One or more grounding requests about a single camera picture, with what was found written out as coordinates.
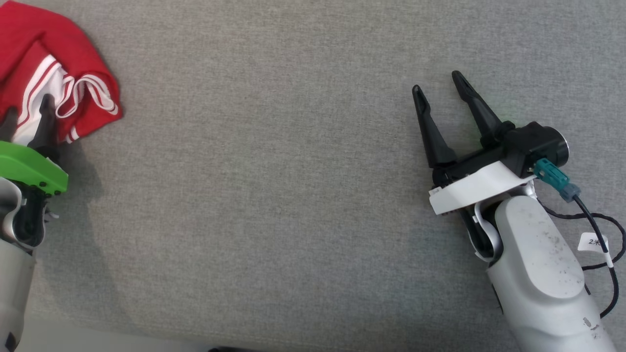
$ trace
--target gray fabric surface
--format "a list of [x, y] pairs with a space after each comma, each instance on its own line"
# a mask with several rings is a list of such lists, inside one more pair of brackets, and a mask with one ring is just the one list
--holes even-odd
[[[516, 350], [460, 220], [428, 204], [411, 87], [478, 147], [453, 70], [503, 120], [559, 129], [587, 205], [626, 222], [624, 3], [28, 2], [88, 33], [125, 108], [63, 151], [42, 318], [268, 351]], [[590, 230], [557, 225], [572, 246]], [[587, 275], [604, 307], [608, 273]], [[625, 350], [626, 300], [605, 323]]]

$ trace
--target white label tag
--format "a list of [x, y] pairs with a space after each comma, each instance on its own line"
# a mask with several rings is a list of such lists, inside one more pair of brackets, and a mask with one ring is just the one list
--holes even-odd
[[[604, 239], [604, 243], [606, 243], [608, 248], [608, 239], [607, 236], [602, 235]], [[592, 251], [592, 252], [602, 252], [602, 246], [600, 245], [600, 241], [598, 241], [598, 236], [595, 235], [594, 232], [584, 232], [582, 236], [580, 236], [580, 243], [578, 243], [579, 251]]]

